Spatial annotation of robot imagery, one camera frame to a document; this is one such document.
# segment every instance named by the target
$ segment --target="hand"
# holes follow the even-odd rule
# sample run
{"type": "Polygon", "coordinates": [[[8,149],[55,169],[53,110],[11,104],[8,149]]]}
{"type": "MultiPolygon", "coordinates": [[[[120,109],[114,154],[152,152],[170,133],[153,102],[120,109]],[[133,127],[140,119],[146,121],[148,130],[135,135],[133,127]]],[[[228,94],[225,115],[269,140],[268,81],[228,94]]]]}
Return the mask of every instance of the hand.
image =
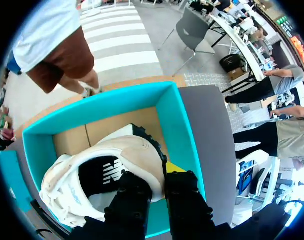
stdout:
{"type": "Polygon", "coordinates": [[[267,77],[272,76],[272,71],[264,71],[263,75],[267,77]]]}
{"type": "Polygon", "coordinates": [[[280,110],[273,110],[270,112],[270,118],[273,116],[273,114],[280,116],[282,113],[280,110]]]}

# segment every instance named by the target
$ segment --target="display screen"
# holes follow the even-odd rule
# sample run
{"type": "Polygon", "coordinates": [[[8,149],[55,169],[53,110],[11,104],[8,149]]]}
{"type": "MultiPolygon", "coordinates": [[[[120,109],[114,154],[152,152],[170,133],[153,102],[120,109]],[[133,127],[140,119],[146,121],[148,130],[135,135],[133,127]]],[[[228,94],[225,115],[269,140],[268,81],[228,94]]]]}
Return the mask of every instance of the display screen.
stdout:
{"type": "Polygon", "coordinates": [[[302,59],[304,64],[304,45],[302,44],[301,39],[299,38],[299,36],[294,36],[291,38],[291,41],[297,49],[298,54],[300,55],[300,58],[302,59]]]}
{"type": "Polygon", "coordinates": [[[276,23],[283,29],[283,31],[292,38],[295,35],[295,28],[287,16],[280,17],[276,23]]]}
{"type": "Polygon", "coordinates": [[[282,28],[282,30],[287,34],[288,38],[291,40],[295,46],[300,58],[304,64],[304,44],[300,35],[295,31],[294,25],[287,16],[282,16],[276,20],[276,23],[282,28]]]}

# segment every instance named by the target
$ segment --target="logo on insole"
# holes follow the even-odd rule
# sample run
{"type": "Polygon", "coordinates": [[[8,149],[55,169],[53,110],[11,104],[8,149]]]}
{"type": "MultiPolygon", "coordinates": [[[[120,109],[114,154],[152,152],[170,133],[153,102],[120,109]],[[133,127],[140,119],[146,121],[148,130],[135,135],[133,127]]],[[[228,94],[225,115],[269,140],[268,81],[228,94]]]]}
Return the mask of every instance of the logo on insole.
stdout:
{"type": "Polygon", "coordinates": [[[103,165],[103,185],[118,181],[125,171],[127,171],[127,169],[118,159],[114,160],[112,164],[107,163],[103,165]]]}

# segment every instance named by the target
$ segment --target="box flap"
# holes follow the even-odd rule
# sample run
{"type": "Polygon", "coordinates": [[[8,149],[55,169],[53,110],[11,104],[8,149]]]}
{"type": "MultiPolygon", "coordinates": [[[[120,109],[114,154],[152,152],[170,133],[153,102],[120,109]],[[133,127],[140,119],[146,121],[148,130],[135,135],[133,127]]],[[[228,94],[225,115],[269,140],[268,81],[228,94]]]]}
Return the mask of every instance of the box flap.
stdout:
{"type": "Polygon", "coordinates": [[[90,147],[85,126],[78,126],[53,136],[56,156],[73,156],[90,147]]]}

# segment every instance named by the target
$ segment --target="black pants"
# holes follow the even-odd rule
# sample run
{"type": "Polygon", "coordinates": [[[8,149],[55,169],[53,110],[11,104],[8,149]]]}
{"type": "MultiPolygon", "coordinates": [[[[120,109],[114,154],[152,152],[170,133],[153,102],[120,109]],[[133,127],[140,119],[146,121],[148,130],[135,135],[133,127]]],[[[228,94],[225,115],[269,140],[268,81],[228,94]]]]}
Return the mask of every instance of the black pants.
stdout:
{"type": "Polygon", "coordinates": [[[206,10],[206,15],[209,15],[214,10],[214,7],[212,5],[208,5],[208,6],[202,5],[202,8],[206,10]]]}
{"type": "Polygon", "coordinates": [[[269,77],[266,77],[249,89],[241,91],[232,96],[227,96],[225,101],[229,104],[249,104],[256,101],[261,101],[274,95],[275,93],[271,80],[269,77]]]}
{"type": "Polygon", "coordinates": [[[236,151],[236,158],[242,159],[256,150],[263,150],[272,157],[277,157],[277,129],[276,122],[265,123],[255,129],[233,134],[236,144],[246,142],[260,142],[261,144],[247,149],[236,151]]]}

